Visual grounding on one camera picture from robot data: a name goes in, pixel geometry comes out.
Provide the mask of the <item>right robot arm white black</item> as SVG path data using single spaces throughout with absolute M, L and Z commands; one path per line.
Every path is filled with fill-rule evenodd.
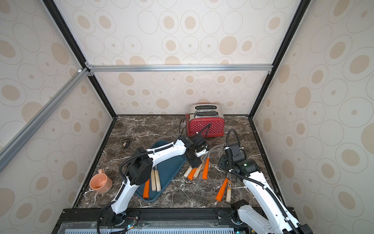
M 283 205 L 267 183 L 257 163 L 246 157 L 239 135 L 230 129 L 226 136 L 225 153 L 219 167 L 226 171 L 229 180 L 240 179 L 253 194 L 264 215 L 259 214 L 246 201 L 231 205 L 233 222 L 244 223 L 257 234 L 311 234 L 307 225 L 302 225 Z

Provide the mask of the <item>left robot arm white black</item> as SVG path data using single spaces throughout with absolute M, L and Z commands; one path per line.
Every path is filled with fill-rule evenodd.
M 190 166 L 197 169 L 202 164 L 202 157 L 207 155 L 208 151 L 206 135 L 202 135 L 201 132 L 191 137 L 179 134 L 174 141 L 160 147 L 147 150 L 139 148 L 138 153 L 126 159 L 118 169 L 123 181 L 115 198 L 101 209 L 96 221 L 97 233 L 100 233 L 100 227 L 105 220 L 104 215 L 109 210 L 112 210 L 112 214 L 109 215 L 111 222 L 120 217 L 122 218 L 120 224 L 123 224 L 127 219 L 132 219 L 123 233 L 137 225 L 138 218 L 127 215 L 125 211 L 137 188 L 146 184 L 151 178 L 152 169 L 158 164 L 177 156 L 184 156 Z

